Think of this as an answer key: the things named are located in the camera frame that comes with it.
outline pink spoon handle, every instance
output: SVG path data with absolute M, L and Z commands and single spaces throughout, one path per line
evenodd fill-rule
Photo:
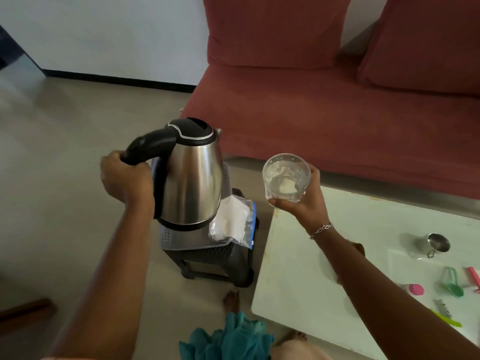
M 469 266 L 467 270 L 472 277 L 473 283 L 475 283 L 475 285 L 480 289 L 480 278 L 475 268 L 473 266 Z

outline silver bracelet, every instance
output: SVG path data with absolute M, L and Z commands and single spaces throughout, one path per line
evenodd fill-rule
M 315 236 L 320 234 L 323 230 L 328 230 L 328 229 L 331 229 L 332 227 L 333 227 L 333 225 L 331 223 L 324 224 L 321 228 L 319 228 L 317 231 L 315 231 L 312 236 L 310 236 L 310 239 L 311 240 L 315 239 Z

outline pink measuring spoon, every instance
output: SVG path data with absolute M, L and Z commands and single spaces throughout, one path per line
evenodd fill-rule
M 467 268 L 468 272 L 470 273 L 470 276 L 472 277 L 473 283 L 478 287 L 477 289 L 474 290 L 475 293 L 480 294 L 480 278 L 473 266 L 469 266 Z

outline baseboard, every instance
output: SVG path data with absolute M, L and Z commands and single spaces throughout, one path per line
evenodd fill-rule
M 195 87 L 191 84 L 157 82 L 154 80 L 135 79 L 135 78 L 121 78 L 100 76 L 98 74 L 64 72 L 62 70 L 44 69 L 43 72 L 47 77 L 66 78 L 69 80 L 80 80 L 89 82 L 100 82 L 103 84 L 121 84 L 125 86 L 153 88 L 156 90 L 185 92 L 191 94 Z

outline kettle lid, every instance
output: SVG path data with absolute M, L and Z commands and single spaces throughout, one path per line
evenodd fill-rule
M 178 131 L 177 143 L 182 145 L 207 145 L 217 138 L 217 133 L 213 127 L 194 117 L 177 118 L 170 121 L 167 126 L 171 126 Z

